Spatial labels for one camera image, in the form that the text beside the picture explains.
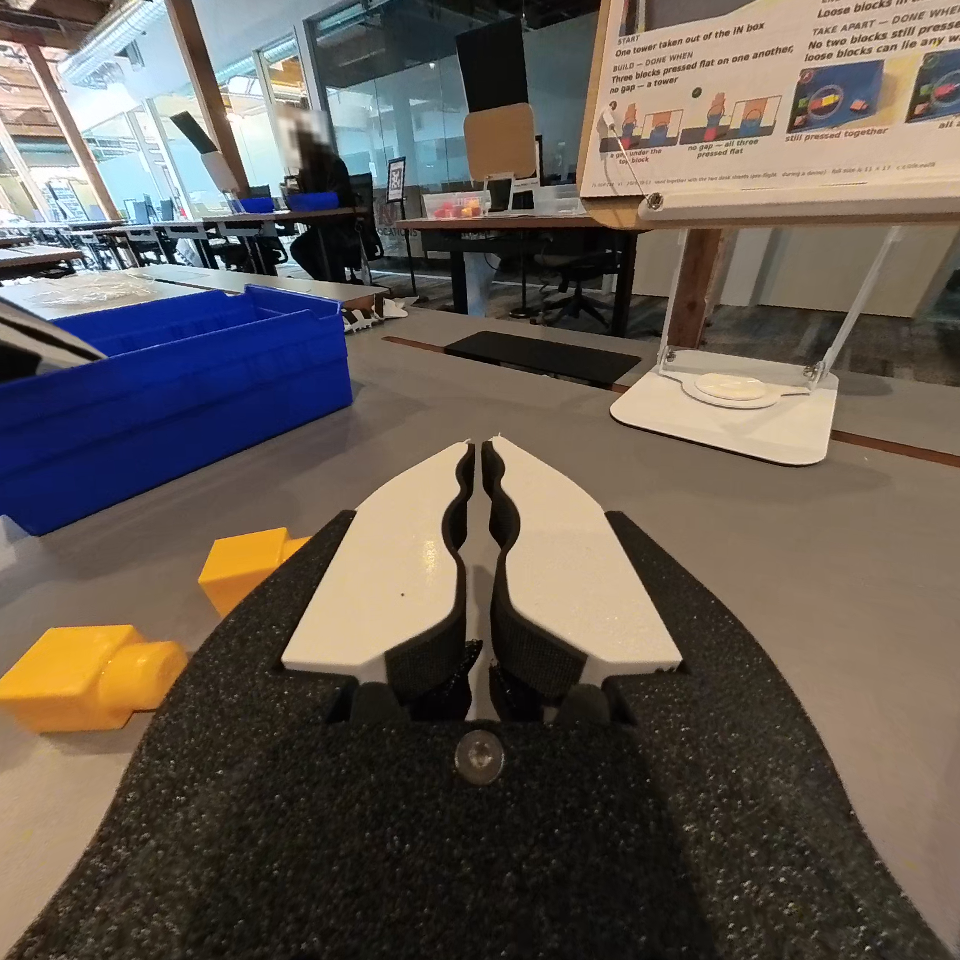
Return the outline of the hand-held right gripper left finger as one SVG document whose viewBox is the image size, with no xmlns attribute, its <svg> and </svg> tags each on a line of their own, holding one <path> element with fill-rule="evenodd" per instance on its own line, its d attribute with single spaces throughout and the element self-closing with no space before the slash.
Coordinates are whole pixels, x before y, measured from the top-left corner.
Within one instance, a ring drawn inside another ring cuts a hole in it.
<svg viewBox="0 0 960 960">
<path fill-rule="evenodd" d="M 397 474 L 354 511 L 282 654 L 290 671 L 387 684 L 412 704 L 467 653 L 467 503 L 475 444 Z"/>
</svg>

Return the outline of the yellow toy block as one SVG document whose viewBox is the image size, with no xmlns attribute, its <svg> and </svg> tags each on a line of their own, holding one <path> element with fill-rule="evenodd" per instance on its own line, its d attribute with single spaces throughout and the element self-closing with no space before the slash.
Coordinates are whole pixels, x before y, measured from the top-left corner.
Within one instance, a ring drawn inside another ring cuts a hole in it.
<svg viewBox="0 0 960 960">
<path fill-rule="evenodd" d="M 53 628 L 1 679 L 1 708 L 35 734 L 117 730 L 155 711 L 187 665 L 181 644 L 132 625 Z"/>
<path fill-rule="evenodd" d="M 198 576 L 198 585 L 220 618 L 307 544 L 284 527 L 216 539 Z"/>
</svg>

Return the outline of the blue plastic bin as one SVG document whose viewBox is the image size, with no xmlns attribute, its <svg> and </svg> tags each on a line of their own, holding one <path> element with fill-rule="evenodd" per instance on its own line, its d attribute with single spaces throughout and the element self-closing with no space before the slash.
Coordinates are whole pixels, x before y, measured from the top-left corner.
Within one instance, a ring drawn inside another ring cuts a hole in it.
<svg viewBox="0 0 960 960">
<path fill-rule="evenodd" d="M 1 513 L 42 536 L 353 403 L 342 303 L 247 285 L 53 324 L 105 359 L 1 388 Z"/>
</svg>

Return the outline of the clear box of coloured blocks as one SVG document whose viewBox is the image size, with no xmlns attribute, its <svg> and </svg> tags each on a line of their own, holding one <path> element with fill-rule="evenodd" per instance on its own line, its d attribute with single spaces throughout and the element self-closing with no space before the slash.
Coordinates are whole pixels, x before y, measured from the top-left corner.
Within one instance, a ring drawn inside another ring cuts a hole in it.
<svg viewBox="0 0 960 960">
<path fill-rule="evenodd" d="M 483 216 L 490 206 L 486 190 L 421 194 L 424 216 L 430 220 L 465 220 Z"/>
</svg>

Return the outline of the clear plastic bag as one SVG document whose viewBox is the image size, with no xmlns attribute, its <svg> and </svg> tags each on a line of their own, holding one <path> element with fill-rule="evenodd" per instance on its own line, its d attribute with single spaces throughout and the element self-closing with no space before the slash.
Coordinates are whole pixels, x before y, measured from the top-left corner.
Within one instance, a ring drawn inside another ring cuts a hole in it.
<svg viewBox="0 0 960 960">
<path fill-rule="evenodd" d="M 31 304 L 47 308 L 92 307 L 121 301 L 144 303 L 154 296 L 146 281 L 106 273 L 38 280 L 23 285 L 22 294 Z"/>
</svg>

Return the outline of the white board stand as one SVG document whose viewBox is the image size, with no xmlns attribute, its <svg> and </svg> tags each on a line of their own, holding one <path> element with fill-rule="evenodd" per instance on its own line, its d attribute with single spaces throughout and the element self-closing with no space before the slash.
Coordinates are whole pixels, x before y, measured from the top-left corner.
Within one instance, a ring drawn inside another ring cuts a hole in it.
<svg viewBox="0 0 960 960">
<path fill-rule="evenodd" d="M 825 460 L 839 380 L 833 367 L 905 228 L 891 226 L 822 359 L 795 365 L 682 347 L 664 323 L 653 368 L 612 403 L 623 426 L 786 467 Z"/>
</svg>

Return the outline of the wooden column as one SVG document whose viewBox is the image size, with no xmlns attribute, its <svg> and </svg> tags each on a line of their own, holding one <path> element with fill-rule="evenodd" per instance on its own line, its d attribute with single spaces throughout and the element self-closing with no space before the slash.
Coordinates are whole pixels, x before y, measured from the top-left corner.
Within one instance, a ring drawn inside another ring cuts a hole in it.
<svg viewBox="0 0 960 960">
<path fill-rule="evenodd" d="M 223 154 L 240 186 L 238 198 L 246 198 L 249 195 L 249 181 L 194 3 L 166 1 L 165 6 L 207 133 Z"/>
<path fill-rule="evenodd" d="M 109 221 L 119 221 L 121 219 L 119 211 L 102 178 L 97 163 L 90 151 L 90 147 L 85 141 L 66 102 L 59 82 L 54 77 L 51 66 L 43 54 L 42 48 L 37 44 L 27 43 L 23 45 L 23 50 L 29 61 L 34 78 L 43 92 L 49 108 L 52 114 L 54 114 L 56 123 L 77 160 L 80 169 L 83 171 L 83 174 L 85 174 L 102 213 Z"/>
</svg>

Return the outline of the black table mat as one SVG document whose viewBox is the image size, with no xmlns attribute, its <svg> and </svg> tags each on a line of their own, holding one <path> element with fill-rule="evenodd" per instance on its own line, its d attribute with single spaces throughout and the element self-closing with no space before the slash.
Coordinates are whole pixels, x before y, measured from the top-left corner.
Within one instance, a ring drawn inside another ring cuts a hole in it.
<svg viewBox="0 0 960 960">
<path fill-rule="evenodd" d="M 641 363 L 641 358 L 565 342 L 485 330 L 443 348 L 445 354 L 587 386 L 609 389 Z"/>
</svg>

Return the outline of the wooden desk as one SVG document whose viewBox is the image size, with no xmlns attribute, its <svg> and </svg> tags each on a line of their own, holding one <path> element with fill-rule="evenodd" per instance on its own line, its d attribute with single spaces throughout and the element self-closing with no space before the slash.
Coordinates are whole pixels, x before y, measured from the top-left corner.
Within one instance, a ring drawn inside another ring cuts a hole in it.
<svg viewBox="0 0 960 960">
<path fill-rule="evenodd" d="M 339 207 L 318 211 L 270 211 L 261 213 L 214 214 L 198 219 L 207 231 L 213 230 L 222 237 L 237 237 L 253 264 L 255 274 L 276 277 L 277 264 L 266 252 L 263 244 L 288 233 L 294 226 L 329 226 L 349 224 L 355 227 L 362 222 L 365 212 L 361 208 Z"/>
<path fill-rule="evenodd" d="M 507 233 L 530 234 L 543 231 L 572 231 L 605 229 L 624 234 L 620 266 L 617 272 L 610 335 L 627 337 L 629 313 L 633 296 L 637 261 L 638 237 L 647 232 L 637 217 L 624 222 L 597 220 L 587 212 L 573 214 L 540 214 L 532 211 L 503 214 L 482 214 L 472 218 L 407 218 L 397 221 L 403 232 L 441 232 L 452 234 Z"/>
</svg>

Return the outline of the tilted black white panel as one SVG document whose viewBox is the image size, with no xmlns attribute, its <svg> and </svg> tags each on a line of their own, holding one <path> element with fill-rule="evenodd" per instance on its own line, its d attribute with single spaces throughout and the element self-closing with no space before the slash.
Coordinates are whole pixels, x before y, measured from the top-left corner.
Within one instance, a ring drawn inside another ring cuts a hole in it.
<svg viewBox="0 0 960 960">
<path fill-rule="evenodd" d="M 224 155 L 189 111 L 181 111 L 170 118 L 175 128 L 197 150 L 200 161 L 214 185 L 224 194 L 238 197 L 239 183 Z"/>
</svg>

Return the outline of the white plastic parts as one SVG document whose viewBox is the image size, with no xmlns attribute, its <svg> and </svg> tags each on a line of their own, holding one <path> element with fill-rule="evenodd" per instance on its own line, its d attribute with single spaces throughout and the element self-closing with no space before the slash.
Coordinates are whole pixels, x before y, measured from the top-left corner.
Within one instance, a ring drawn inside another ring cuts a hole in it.
<svg viewBox="0 0 960 960">
<path fill-rule="evenodd" d="M 370 330 L 388 321 L 405 318 L 409 315 L 409 308 L 418 303 L 418 298 L 391 297 L 376 294 L 370 304 L 366 306 L 342 306 L 343 332 L 351 334 Z"/>
</svg>

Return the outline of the black office chair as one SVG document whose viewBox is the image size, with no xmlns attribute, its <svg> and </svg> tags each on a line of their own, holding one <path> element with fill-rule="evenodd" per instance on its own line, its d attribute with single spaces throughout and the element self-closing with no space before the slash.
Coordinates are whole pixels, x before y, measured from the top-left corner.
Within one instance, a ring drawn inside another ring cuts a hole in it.
<svg viewBox="0 0 960 960">
<path fill-rule="evenodd" d="M 605 318 L 601 313 L 604 304 L 586 295 L 583 284 L 607 275 L 617 275 L 618 254 L 615 251 L 602 249 L 576 256 L 540 253 L 533 259 L 537 266 L 558 275 L 559 294 L 567 293 L 570 285 L 573 285 L 573 293 L 552 301 L 544 301 L 538 311 L 534 311 L 533 316 L 529 318 L 530 324 L 553 327 L 561 318 L 575 319 L 584 313 L 603 330 L 610 327 L 612 320 Z"/>
</svg>

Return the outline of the white clip bar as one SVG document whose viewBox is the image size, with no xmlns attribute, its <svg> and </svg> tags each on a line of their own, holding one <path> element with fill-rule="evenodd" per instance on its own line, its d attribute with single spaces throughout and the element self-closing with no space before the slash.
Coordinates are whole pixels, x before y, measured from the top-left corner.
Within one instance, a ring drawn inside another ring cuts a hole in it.
<svg viewBox="0 0 960 960">
<path fill-rule="evenodd" d="M 637 217 L 675 223 L 843 217 L 904 223 L 921 217 L 947 218 L 958 211 L 956 184 L 914 182 L 662 194 L 643 200 Z"/>
</svg>

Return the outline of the cork panel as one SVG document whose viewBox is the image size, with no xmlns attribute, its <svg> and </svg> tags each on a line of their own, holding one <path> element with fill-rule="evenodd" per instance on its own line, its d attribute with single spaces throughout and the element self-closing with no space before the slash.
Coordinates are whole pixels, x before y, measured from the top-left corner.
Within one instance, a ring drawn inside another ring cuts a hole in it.
<svg viewBox="0 0 960 960">
<path fill-rule="evenodd" d="M 538 173 L 535 116 L 529 102 L 469 112 L 463 119 L 463 139 L 474 182 L 510 176 L 529 179 Z"/>
</svg>

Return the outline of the wooden post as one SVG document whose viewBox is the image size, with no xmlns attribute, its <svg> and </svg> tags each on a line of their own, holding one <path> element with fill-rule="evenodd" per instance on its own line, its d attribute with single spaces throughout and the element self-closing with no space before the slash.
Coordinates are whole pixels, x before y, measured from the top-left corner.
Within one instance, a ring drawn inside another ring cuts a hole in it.
<svg viewBox="0 0 960 960">
<path fill-rule="evenodd" d="M 662 330 L 669 347 L 696 350 L 701 345 L 723 240 L 722 229 L 690 229 L 681 235 L 678 267 Z"/>
</svg>

